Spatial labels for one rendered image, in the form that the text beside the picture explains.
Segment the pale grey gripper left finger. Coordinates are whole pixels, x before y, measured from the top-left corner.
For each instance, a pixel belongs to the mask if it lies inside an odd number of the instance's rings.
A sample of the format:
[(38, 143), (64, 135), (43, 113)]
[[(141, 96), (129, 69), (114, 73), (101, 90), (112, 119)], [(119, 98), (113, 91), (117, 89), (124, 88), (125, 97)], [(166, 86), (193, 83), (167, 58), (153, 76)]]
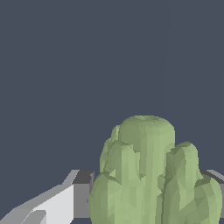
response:
[(88, 218), (94, 179), (94, 171), (71, 170), (62, 184), (13, 208), (0, 224), (71, 224), (74, 218)]

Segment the green lumpy cactus-shaped object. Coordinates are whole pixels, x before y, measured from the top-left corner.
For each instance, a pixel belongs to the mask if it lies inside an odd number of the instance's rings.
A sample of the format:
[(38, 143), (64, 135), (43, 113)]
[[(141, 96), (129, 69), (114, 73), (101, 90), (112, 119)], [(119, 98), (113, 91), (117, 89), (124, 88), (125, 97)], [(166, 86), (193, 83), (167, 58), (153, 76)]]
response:
[(104, 143), (88, 209), (92, 224), (219, 224), (222, 193), (167, 120), (134, 115)]

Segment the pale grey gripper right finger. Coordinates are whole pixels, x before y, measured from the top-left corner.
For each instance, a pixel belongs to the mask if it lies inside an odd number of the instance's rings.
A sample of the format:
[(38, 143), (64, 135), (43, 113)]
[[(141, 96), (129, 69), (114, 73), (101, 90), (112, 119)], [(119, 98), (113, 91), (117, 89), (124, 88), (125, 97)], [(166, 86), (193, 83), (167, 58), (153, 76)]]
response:
[(224, 175), (220, 174), (219, 172), (215, 170), (201, 170), (200, 172), (202, 174), (205, 174), (211, 177), (212, 179), (215, 179), (219, 183), (221, 194), (222, 194), (222, 209), (221, 209), (220, 217), (224, 218)]

